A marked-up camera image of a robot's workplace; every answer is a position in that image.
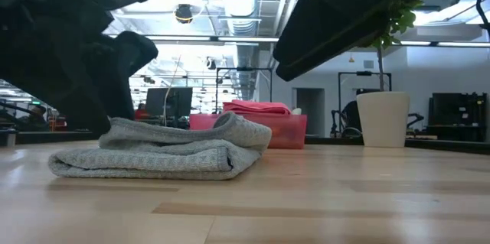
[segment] wooden table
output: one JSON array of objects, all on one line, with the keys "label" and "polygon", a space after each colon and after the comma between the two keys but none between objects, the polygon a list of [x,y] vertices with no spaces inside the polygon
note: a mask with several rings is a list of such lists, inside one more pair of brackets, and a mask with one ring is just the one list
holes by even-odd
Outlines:
[{"label": "wooden table", "polygon": [[57,178],[0,148],[0,243],[490,243],[490,157],[415,148],[271,150],[232,181]]}]

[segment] pink container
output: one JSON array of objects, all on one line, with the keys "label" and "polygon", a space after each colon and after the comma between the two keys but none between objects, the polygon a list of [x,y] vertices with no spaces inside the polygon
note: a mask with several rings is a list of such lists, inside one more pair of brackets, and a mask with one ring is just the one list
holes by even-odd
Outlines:
[{"label": "pink container", "polygon": [[[191,115],[191,130],[211,129],[219,115]],[[306,115],[243,115],[251,122],[265,125],[272,129],[273,138],[269,148],[303,149],[305,146]]]}]

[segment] computer monitor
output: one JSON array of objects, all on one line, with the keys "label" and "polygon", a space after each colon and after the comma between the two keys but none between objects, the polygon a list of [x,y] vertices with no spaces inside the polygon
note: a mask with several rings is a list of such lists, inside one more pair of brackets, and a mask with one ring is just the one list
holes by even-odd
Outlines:
[{"label": "computer monitor", "polygon": [[[146,95],[146,111],[150,115],[163,115],[168,88],[150,88]],[[192,88],[171,88],[166,103],[166,116],[182,117],[191,114]]]},{"label": "computer monitor", "polygon": [[276,73],[292,80],[356,46],[367,46],[400,0],[298,0],[273,52]]}]

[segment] white pot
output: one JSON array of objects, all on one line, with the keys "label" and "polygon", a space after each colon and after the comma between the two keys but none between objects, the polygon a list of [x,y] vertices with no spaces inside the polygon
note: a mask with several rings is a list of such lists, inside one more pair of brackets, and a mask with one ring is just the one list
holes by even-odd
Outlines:
[{"label": "white pot", "polygon": [[358,96],[362,136],[367,147],[402,148],[407,135],[410,97],[404,92]]}]

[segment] door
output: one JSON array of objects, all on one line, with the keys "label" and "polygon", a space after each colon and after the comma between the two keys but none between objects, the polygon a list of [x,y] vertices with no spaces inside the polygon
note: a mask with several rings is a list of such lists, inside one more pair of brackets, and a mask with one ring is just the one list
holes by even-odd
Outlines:
[{"label": "door", "polygon": [[325,90],[320,88],[295,88],[294,105],[308,116],[306,134],[325,137]]}]

